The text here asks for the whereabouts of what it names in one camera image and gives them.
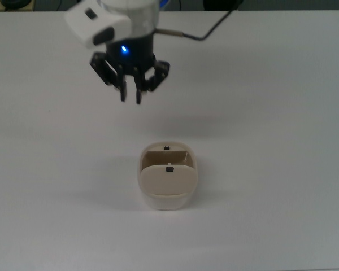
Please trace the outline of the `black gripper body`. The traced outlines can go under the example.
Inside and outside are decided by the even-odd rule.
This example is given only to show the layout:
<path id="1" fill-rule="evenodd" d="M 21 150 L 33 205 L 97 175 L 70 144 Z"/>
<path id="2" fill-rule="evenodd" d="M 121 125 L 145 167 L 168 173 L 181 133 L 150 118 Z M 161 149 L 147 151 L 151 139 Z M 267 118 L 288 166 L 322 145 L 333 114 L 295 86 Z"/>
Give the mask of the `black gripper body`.
<path id="1" fill-rule="evenodd" d="M 126 38 L 106 44 L 106 62 L 116 71 L 122 67 L 126 75 L 132 75 L 136 67 L 146 72 L 153 66 L 154 33 L 143 37 Z"/>

